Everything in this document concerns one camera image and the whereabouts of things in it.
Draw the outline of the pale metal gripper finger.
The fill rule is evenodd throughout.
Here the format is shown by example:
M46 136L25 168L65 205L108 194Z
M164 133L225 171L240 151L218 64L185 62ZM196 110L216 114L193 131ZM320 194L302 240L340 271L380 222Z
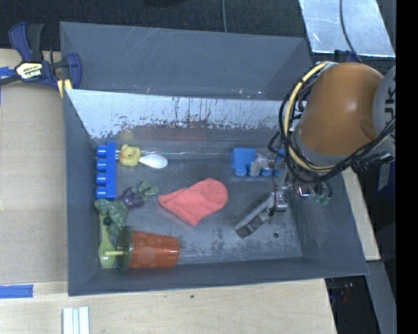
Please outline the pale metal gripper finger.
M258 229L269 221L275 212L274 194L269 193L255 200L245 215L233 226L234 229Z
M250 236L264 223L269 223L276 213L285 212L287 209L287 205L282 205L280 207L273 206L264 207L263 209L254 209L242 219L242 238Z

